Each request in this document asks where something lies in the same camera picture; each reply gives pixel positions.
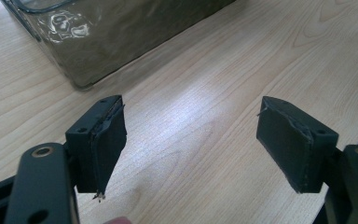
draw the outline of wooden table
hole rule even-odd
[[[262,96],[282,98],[338,132],[339,148],[358,142],[358,0],[238,0],[89,91],[0,3],[0,180],[113,94],[128,143],[106,200],[78,195],[82,223],[311,223],[324,194],[290,188],[256,114]]]

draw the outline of table surface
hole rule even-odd
[[[264,95],[358,143],[358,0],[238,0],[76,91],[0,3],[0,180],[21,154],[63,143],[106,96],[122,94],[128,143],[82,223],[311,223],[321,194],[296,194],[255,139]]]

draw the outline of light wood surface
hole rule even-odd
[[[256,114],[263,95],[282,98],[338,132],[339,148],[358,142],[358,0],[238,0],[89,91],[0,3],[0,180],[113,94],[128,143],[106,200],[78,195],[82,223],[311,223],[324,194],[290,188]]]

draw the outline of plastic container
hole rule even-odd
[[[1,0],[85,89],[234,0]]]

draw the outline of wood grain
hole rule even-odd
[[[82,223],[311,223],[255,139],[261,97],[287,100],[358,142],[358,0],[237,0],[76,91],[0,3],[0,180],[30,147],[63,143],[98,99],[123,94],[128,144]]]

